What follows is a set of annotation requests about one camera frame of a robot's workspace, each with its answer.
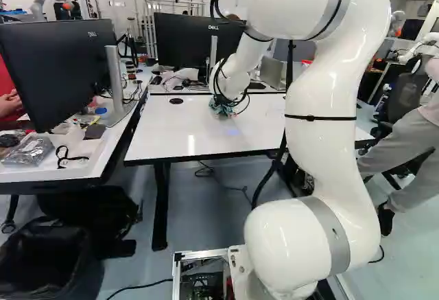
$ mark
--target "monitor stand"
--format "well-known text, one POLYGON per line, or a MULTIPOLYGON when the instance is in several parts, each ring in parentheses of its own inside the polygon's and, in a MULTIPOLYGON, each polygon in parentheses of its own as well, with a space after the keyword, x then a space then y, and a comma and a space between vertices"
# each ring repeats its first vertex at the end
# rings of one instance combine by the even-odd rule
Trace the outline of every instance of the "monitor stand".
POLYGON ((113 110, 106 113, 105 118, 99 122, 107 127, 112 127, 119 123, 136 106, 137 101, 128 104, 123 103, 123 89, 121 81, 121 66, 117 46, 105 46, 107 55, 108 69, 110 70, 110 81, 112 89, 113 110))

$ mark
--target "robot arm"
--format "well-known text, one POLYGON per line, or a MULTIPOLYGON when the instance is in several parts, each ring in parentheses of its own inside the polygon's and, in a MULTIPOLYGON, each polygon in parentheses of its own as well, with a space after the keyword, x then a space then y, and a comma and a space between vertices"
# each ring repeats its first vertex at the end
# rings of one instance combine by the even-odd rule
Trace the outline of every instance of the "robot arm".
POLYGON ((406 20, 405 12, 402 10, 397 10, 392 13, 390 18, 390 29, 387 33, 387 37, 397 37, 401 33, 401 27, 406 20))
POLYGON ((244 32, 236 53, 229 56, 224 65, 221 66, 221 72, 217 73, 224 61, 218 62, 212 69, 209 80, 210 91, 222 93, 231 101, 236 100, 250 84, 250 76, 247 71, 253 70, 258 65, 271 42, 271 38, 267 38, 265 41, 256 41, 247 32, 244 32))
MULTIPOLYGON (((377 215, 355 160, 355 104, 361 76, 388 33, 390 2, 250 1, 255 31, 317 46, 314 62, 285 100, 289 153, 314 176, 314 193, 261 205, 244 227, 248 256, 266 289, 275 299, 302 299, 318 280, 367 264, 379 246, 377 215)), ((252 58, 237 53, 230 59, 220 86, 253 67, 265 49, 248 41, 244 35, 238 50, 254 45, 245 52, 252 58)))
MULTIPOLYGON (((68 0, 56 0, 56 1, 63 1, 62 7, 66 10, 72 10, 73 4, 71 1, 68 0)), ((43 16, 43 5, 45 0, 34 0, 34 3, 30 6, 30 10, 32 11, 32 14, 35 16, 36 21, 45 21, 45 18, 43 16)))
POLYGON ((418 41, 415 46, 413 46, 406 54, 398 56, 398 62, 401 64, 407 63, 408 60, 416 55, 416 52, 420 47, 427 45, 431 41, 434 42, 434 45, 431 46, 428 54, 433 56, 439 55, 439 46, 437 46, 437 43, 439 42, 439 32, 430 32, 429 34, 426 34, 420 41, 418 41))

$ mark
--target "black desk leg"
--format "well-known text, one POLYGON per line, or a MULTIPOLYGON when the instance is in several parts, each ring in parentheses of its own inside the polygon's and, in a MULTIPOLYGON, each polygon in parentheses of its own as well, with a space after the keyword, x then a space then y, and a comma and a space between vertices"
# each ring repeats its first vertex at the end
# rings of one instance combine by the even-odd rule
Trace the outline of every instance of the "black desk leg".
POLYGON ((169 171, 171 163, 155 163, 157 197, 154 215, 154 230, 152 232, 152 250, 162 251, 167 248, 167 207, 169 200, 169 171))
POLYGON ((19 195, 11 195, 8 214, 6 215, 6 220, 1 225, 2 233, 13 233, 16 230, 14 217, 15 217, 16 209, 19 205, 19 198, 20 198, 19 195))

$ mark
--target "gray floor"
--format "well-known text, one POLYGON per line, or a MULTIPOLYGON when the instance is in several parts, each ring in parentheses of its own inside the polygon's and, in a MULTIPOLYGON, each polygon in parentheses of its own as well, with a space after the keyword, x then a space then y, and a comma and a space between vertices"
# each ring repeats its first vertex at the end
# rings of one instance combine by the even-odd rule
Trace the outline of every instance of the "gray floor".
MULTIPOLYGON (((372 108, 358 110, 359 127, 374 126, 369 118, 372 108)), ((223 184, 248 187, 248 195, 257 186, 270 166, 266 157, 246 157, 206 161, 215 167, 223 184)), ((127 238, 137 240, 135 256, 105 262, 106 274, 99 300, 126 286, 147 284, 171 277, 172 253, 184 250, 219 249, 242 244, 244 221, 250 212, 245 196, 224 189, 212 178, 196 178, 197 163, 173 164, 171 170, 168 242, 165 251, 152 252, 151 237, 155 206, 155 181, 151 167, 121 167, 111 183, 123 185, 137 202, 144 199, 144 220, 134 226, 127 238)), ((374 177, 367 187, 375 203, 385 200, 391 188, 381 176, 374 177)), ((284 184, 274 176, 261 195, 261 202, 289 198, 284 184)), ((6 210, 8 197, 0 196, 0 215, 6 210)), ((39 210, 32 196, 22 197, 16 221, 23 224, 39 210)), ((392 235, 382 240, 385 259, 343 277, 357 300, 435 299, 439 291, 439 198, 419 209, 395 218, 392 235)), ((171 299, 171 284, 145 290, 131 290, 114 299, 171 299)))

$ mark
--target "person's leg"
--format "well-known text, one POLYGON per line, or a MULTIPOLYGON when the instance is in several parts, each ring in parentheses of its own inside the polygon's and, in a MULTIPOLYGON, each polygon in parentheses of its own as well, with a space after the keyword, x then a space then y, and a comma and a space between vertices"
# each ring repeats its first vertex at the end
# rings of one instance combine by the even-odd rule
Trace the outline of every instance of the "person's leg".
POLYGON ((416 109, 393 125, 392 133, 358 158, 363 178, 388 171, 424 153, 439 142, 439 127, 416 109))
POLYGON ((388 201, 392 211, 407 211, 439 194, 439 148, 421 165, 416 178, 388 201))

